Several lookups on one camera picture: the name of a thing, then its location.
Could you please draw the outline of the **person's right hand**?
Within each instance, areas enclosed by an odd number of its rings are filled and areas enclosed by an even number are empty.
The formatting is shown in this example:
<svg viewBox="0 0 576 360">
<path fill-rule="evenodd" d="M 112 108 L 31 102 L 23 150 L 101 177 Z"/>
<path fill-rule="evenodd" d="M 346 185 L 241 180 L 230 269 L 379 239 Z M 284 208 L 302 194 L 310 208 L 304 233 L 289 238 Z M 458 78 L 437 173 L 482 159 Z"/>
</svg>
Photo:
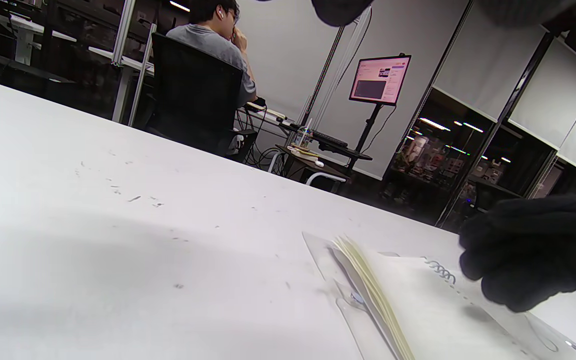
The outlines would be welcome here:
<svg viewBox="0 0 576 360">
<path fill-rule="evenodd" d="M 462 274 L 511 312 L 576 292 L 576 194 L 498 202 L 462 224 L 458 243 Z"/>
</svg>

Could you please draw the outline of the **person's left hand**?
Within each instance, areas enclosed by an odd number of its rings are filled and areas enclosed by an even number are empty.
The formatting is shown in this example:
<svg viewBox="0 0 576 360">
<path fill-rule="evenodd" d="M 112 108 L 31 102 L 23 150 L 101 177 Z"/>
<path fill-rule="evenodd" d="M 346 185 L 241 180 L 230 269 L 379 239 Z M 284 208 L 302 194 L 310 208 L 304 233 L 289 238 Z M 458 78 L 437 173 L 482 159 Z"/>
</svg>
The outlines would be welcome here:
<svg viewBox="0 0 576 360">
<path fill-rule="evenodd" d="M 343 27 L 372 5 L 370 0 L 313 0 L 318 18 L 329 27 Z M 413 80 L 425 82 L 440 61 L 441 48 L 450 41 L 450 27 L 464 11 L 464 0 L 380 0 L 374 10 L 377 27 L 386 34 L 377 39 L 388 49 L 411 44 L 419 59 Z M 472 9 L 494 27 L 518 30 L 544 25 L 557 34 L 576 29 L 576 0 L 474 0 Z"/>
</svg>

